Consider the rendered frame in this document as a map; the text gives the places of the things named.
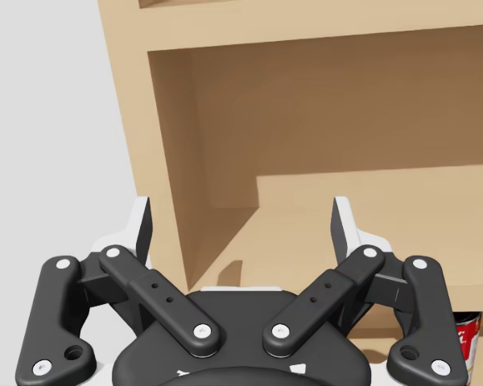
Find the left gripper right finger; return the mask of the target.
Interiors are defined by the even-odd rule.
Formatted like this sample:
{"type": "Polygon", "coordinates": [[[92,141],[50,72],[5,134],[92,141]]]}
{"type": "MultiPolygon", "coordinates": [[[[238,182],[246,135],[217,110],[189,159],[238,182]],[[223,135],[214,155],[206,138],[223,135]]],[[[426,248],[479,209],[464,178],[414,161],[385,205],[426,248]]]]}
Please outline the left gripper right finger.
{"type": "Polygon", "coordinates": [[[328,269],[264,327],[269,355],[294,355],[323,325],[348,335],[373,305],[391,308],[402,338],[386,360],[397,383],[465,383],[468,372],[440,263],[399,260],[390,243],[360,230],[349,199],[333,200],[331,237],[337,266],[328,269]]]}

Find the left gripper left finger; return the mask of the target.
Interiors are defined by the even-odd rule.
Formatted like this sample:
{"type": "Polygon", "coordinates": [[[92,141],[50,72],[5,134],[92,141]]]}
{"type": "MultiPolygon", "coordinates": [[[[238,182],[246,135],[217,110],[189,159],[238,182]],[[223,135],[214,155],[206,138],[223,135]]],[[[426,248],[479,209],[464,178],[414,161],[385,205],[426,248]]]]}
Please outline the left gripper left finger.
{"type": "Polygon", "coordinates": [[[18,383],[84,383],[97,371],[92,346],[81,338],[89,311],[111,305],[140,335],[161,325],[190,355],[221,347],[221,328],[159,271],[146,266],[151,204],[134,201],[126,226],[94,242],[80,261],[53,257],[43,264],[15,372],[18,383]]]}

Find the red and white can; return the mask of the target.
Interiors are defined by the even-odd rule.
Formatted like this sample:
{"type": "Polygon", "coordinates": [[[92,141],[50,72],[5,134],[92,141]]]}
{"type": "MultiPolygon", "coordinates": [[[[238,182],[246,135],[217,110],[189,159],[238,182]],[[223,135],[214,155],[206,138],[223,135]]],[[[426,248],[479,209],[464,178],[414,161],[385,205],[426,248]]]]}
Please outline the red and white can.
{"type": "Polygon", "coordinates": [[[453,315],[464,360],[467,366],[471,367],[476,354],[482,313],[478,311],[455,312],[453,315]]]}

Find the pale wooden shelf unit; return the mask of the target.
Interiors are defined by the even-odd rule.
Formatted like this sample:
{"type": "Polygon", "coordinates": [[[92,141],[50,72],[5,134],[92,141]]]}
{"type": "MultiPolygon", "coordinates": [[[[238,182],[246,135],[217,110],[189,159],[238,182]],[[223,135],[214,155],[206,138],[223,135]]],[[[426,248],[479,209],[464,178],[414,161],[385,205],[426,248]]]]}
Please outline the pale wooden shelf unit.
{"type": "Polygon", "coordinates": [[[98,4],[151,262],[178,288],[301,291],[335,265],[344,195],[483,313],[483,0],[98,4]]]}

